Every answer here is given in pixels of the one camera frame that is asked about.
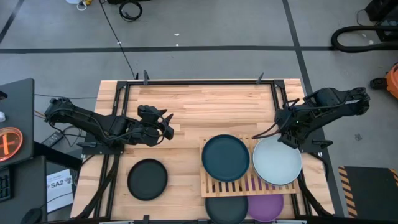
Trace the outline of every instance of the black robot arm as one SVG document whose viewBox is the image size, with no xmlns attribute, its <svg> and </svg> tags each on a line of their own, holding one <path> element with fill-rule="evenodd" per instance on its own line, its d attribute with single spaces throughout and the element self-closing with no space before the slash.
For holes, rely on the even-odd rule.
<svg viewBox="0 0 398 224">
<path fill-rule="evenodd" d="M 304 104 L 295 105 L 299 99 L 290 101 L 277 110 L 275 125 L 279 130 L 264 135 L 269 130 L 253 136 L 266 138 L 280 133 L 278 141 L 292 147 L 300 147 L 314 130 L 343 116 L 362 115 L 369 109 L 370 97 L 365 88 L 355 88 L 348 91 L 338 91 L 335 88 L 322 88 L 306 96 Z"/>
<path fill-rule="evenodd" d="M 75 106 L 68 98 L 52 98 L 50 103 L 44 115 L 45 121 L 51 126 L 55 123 L 70 123 L 110 148 L 120 144 L 155 146 L 159 138 L 171 140 L 174 135 L 174 130 L 169 126 L 173 114 L 163 118 L 167 110 L 158 110 L 154 106 L 138 106 L 138 116 L 142 118 L 138 121 L 126 116 L 94 113 Z"/>
</svg>

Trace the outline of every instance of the purple plate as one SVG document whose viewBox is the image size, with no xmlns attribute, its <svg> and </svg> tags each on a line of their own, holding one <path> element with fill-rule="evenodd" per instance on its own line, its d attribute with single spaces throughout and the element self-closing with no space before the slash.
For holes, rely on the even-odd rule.
<svg viewBox="0 0 398 224">
<path fill-rule="evenodd" d="M 275 220 L 284 209 L 283 195 L 256 195 L 248 196 L 248 214 L 259 222 Z"/>
</svg>

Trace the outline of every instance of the cable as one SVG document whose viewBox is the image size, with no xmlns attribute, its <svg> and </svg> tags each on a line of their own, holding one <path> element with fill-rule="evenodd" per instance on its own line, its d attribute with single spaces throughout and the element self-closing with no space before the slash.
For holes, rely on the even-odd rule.
<svg viewBox="0 0 398 224">
<path fill-rule="evenodd" d="M 328 164 L 326 163 L 326 160 L 325 160 L 324 158 L 320 157 L 318 154 L 316 154 L 316 153 L 314 153 L 314 152 L 310 152 L 310 155 L 313 156 L 313 157 L 315 157 L 315 158 L 317 158 L 317 159 L 319 159 L 320 161 L 323 162 L 323 166 L 324 166 L 324 168 L 325 168 L 326 180 L 328 180 L 328 177 L 329 177 L 329 167 L 328 167 Z"/>
<path fill-rule="evenodd" d="M 134 4 L 134 5 L 136 5 L 136 6 L 139 8 L 138 16 L 133 17 L 133 16 L 130 16 L 130 15 L 129 15 L 128 13 L 126 13 L 126 12 L 124 12 L 124 14 L 123 14 L 123 7 L 124 7 L 125 5 L 127 5 L 127 4 L 129 4 L 129 3 Z M 138 18 L 141 17 L 141 15 L 142 15 L 142 6 L 141 6 L 137 1 L 126 0 L 126 1 L 122 2 L 122 4 L 120 4 L 120 6 L 119 6 L 119 14 L 120 14 L 120 16 L 122 17 L 122 19 L 123 19 L 124 21 L 134 22 L 134 21 L 136 21 Z"/>
<path fill-rule="evenodd" d="M 44 114 L 38 112 L 37 110 L 34 110 L 34 111 L 35 111 L 35 113 L 37 113 L 37 114 L 40 115 L 41 117 L 45 118 L 45 115 L 44 115 Z"/>
<path fill-rule="evenodd" d="M 76 5 L 77 10 L 79 11 L 84 11 L 87 9 L 87 4 L 86 1 L 82 0 L 81 2 L 79 2 L 79 4 Z"/>
<path fill-rule="evenodd" d="M 277 124 L 278 121 L 279 121 L 279 119 L 271 127 L 269 127 L 267 130 L 263 131 L 260 134 L 257 134 L 255 136 L 253 136 L 252 139 L 258 139 L 260 135 L 263 135 L 263 134 L 269 132 L 273 127 L 275 127 L 275 125 Z"/>
<path fill-rule="evenodd" d="M 53 95 L 45 95 L 45 94 L 37 94 L 35 93 L 35 96 L 44 96 L 44 97 L 56 97 L 56 98 L 69 98 L 73 100 L 81 100 L 81 99 L 97 99 L 97 97 L 67 97 L 67 96 L 53 96 Z"/>
<path fill-rule="evenodd" d="M 64 134 L 67 136 L 74 136 L 74 137 L 78 137 L 78 138 L 85 138 L 86 136 L 82 136 L 82 135 L 77 135 L 77 134 Z"/>
<path fill-rule="evenodd" d="M 48 204 L 48 203 L 54 201 L 55 199 L 58 199 L 58 198 L 60 198 L 60 197 L 66 196 L 66 195 L 70 195 L 70 194 L 72 194 L 72 193 L 73 193 L 73 192 L 69 192 L 69 193 L 67 193 L 67 194 L 63 194 L 63 195 L 60 195 L 60 196 L 58 196 L 58 197 L 55 197 L 55 198 L 49 200 L 48 202 L 44 203 L 44 204 L 43 204 L 42 206 L 40 206 L 39 208 L 42 208 L 44 205 L 46 205 L 46 204 Z"/>
<path fill-rule="evenodd" d="M 114 178 L 116 175 L 116 168 L 119 163 L 116 162 L 114 159 L 111 170 L 108 172 L 107 176 L 105 177 L 103 183 L 101 186 L 98 187 L 97 191 L 95 192 L 93 198 L 90 200 L 88 205 L 83 209 L 83 211 L 77 215 L 75 218 L 88 218 L 90 216 L 90 213 L 93 211 L 95 205 L 98 203 L 98 200 L 101 198 L 103 192 L 107 188 L 108 184 L 111 182 L 111 180 Z"/>
<path fill-rule="evenodd" d="M 356 23 L 357 23 L 358 25 L 360 25 L 360 26 L 365 26 L 365 25 L 359 23 L 359 13 L 360 13 L 361 11 L 365 11 L 365 9 L 361 9 L 361 10 L 359 10 L 358 12 L 356 12 Z"/>
<path fill-rule="evenodd" d="M 63 137 L 67 140 L 69 147 L 73 147 L 73 146 L 76 144 L 76 142 L 77 142 L 77 140 L 79 139 L 79 137 L 81 136 L 82 130 L 81 130 L 80 128 L 77 128 L 77 129 L 79 130 L 79 134 L 78 134 L 78 136 L 76 137 L 75 141 L 74 141 L 72 144 L 70 144 L 69 139 L 65 136 L 65 135 L 66 135 L 66 134 L 65 134 L 65 131 L 67 131 L 67 130 L 70 129 L 70 128 L 76 128 L 76 127 L 74 127 L 73 125 L 68 126 L 67 128 L 65 128 L 64 130 L 61 131 L 61 134 L 62 134 Z"/>
<path fill-rule="evenodd" d="M 360 53 L 372 50 L 398 50 L 398 41 L 383 42 L 380 44 L 372 44 L 369 46 L 359 46 L 359 47 L 347 47 L 341 45 L 338 42 L 338 36 L 345 32 L 360 31 L 360 30 L 371 30 L 371 31 L 391 31 L 398 32 L 398 27 L 396 26 L 349 26 L 336 30 L 331 36 L 331 45 L 341 52 L 346 53 Z"/>
<path fill-rule="evenodd" d="M 257 135 L 255 135 L 255 136 L 253 136 L 252 139 L 268 138 L 268 137 L 271 137 L 271 136 L 274 136 L 274 135 L 278 134 L 279 131 L 280 131 L 282 128 L 284 128 L 284 127 L 286 126 L 287 121 L 290 119 L 290 117 L 291 117 L 292 115 L 293 115 L 293 113 L 291 113 L 290 116 L 289 116 L 288 118 L 286 118 L 285 122 L 284 122 L 284 123 L 279 127 L 279 129 L 278 129 L 277 131 L 275 131 L 274 133 L 267 134 L 267 135 L 265 135 L 265 136 L 260 136 L 260 135 L 265 134 L 265 133 L 267 133 L 268 131 L 270 131 L 270 130 L 276 125 L 276 123 L 277 123 L 279 120 L 277 120 L 267 131 L 264 131 L 264 132 L 261 133 L 261 134 L 257 134 Z"/>
<path fill-rule="evenodd" d="M 105 12 L 105 9 L 104 9 L 104 6 L 103 6 L 104 3 L 101 2 L 101 0 L 98 0 L 98 1 L 99 1 L 99 4 L 101 5 L 102 11 L 104 12 L 104 16 L 105 16 L 105 18 L 106 18 L 106 20 L 107 20 L 107 22 L 108 22 L 108 24 L 109 24 L 109 27 L 110 27 L 111 30 L 112 30 L 113 35 L 114 35 L 114 37 L 116 38 L 116 40 L 118 41 L 118 44 L 119 44 L 119 46 L 120 46 L 120 49 L 122 50 L 123 56 L 124 56 L 124 58 L 126 59 L 127 65 L 128 65 L 129 68 L 130 68 L 132 77 L 135 79 L 136 76 L 135 76 L 134 72 L 132 71 L 130 62 L 129 62 L 129 60 L 128 60 L 127 57 L 126 57 L 126 54 L 124 53 L 124 49 L 123 49 L 123 47 L 122 47 L 122 44 L 121 44 L 119 38 L 117 37 L 116 33 L 115 33 L 114 30 L 113 30 L 113 27 L 112 27 L 112 25 L 111 25 L 111 22 L 110 22 L 109 19 L 108 19 L 108 16 L 106 15 L 106 12 Z"/>
</svg>

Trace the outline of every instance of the concrete floor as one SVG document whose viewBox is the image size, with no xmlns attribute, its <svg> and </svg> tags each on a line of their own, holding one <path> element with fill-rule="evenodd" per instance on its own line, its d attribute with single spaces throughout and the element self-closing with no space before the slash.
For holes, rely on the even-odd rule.
<svg viewBox="0 0 398 224">
<path fill-rule="evenodd" d="M 7 0 L 0 2 L 0 30 L 22 4 L 4 38 L 0 35 L 0 84 L 32 77 L 35 92 L 64 96 L 96 96 L 100 80 L 131 79 L 132 75 L 117 48 L 98 1 L 85 11 L 64 0 Z M 368 87 L 396 63 L 398 52 L 344 54 L 305 51 L 303 62 L 293 46 L 330 46 L 331 34 L 340 27 L 356 25 L 356 11 L 369 0 L 151 0 L 142 2 L 144 13 L 132 23 L 123 21 L 118 7 L 105 4 L 115 32 L 124 47 L 153 47 L 148 52 L 126 53 L 135 72 L 156 78 L 301 78 L 306 89 L 322 87 L 348 90 Z M 293 23 L 286 17 L 289 5 Z M 365 14 L 359 20 L 369 24 Z M 298 43 L 290 33 L 295 26 Z M 368 45 L 376 34 L 359 32 L 341 37 L 342 43 Z M 162 47 L 242 46 L 241 50 L 164 51 Z M 245 46 L 291 46 L 291 50 L 247 50 Z M 91 53 L 62 53 L 62 49 L 95 48 Z M 36 53 L 10 54 L 8 50 L 38 49 Z M 46 49 L 58 49 L 49 53 Z M 303 65 L 308 74 L 303 72 Z M 338 166 L 390 167 L 398 170 L 395 113 L 398 101 L 383 91 L 368 88 L 371 108 L 364 116 L 343 118 L 325 126 L 333 170 Z M 49 98 L 36 97 L 35 108 L 44 111 Z M 95 100 L 73 100 L 93 110 Z M 35 140 L 43 141 L 53 129 L 35 118 Z M 355 134 L 362 140 L 356 141 Z M 65 141 L 56 149 L 69 152 Z M 342 189 L 338 185 L 340 198 Z M 51 214 L 49 220 L 66 218 L 68 208 Z"/>
</svg>

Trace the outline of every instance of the yellow and black hazard stripe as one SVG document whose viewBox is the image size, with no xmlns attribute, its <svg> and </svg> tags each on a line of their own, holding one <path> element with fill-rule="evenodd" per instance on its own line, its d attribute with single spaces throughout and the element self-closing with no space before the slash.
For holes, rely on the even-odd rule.
<svg viewBox="0 0 398 224">
<path fill-rule="evenodd" d="M 396 185 L 398 187 L 398 173 L 394 169 L 390 169 L 390 171 L 392 172 L 392 175 L 394 176 L 394 179 L 396 180 Z"/>
<path fill-rule="evenodd" d="M 350 218 L 356 218 L 358 214 L 355 209 L 354 197 L 351 191 L 351 187 L 349 185 L 347 171 L 343 166 L 339 166 L 338 173 L 340 175 L 341 184 L 343 186 L 344 197 L 346 199 L 346 204 L 348 208 L 348 215 Z"/>
</svg>

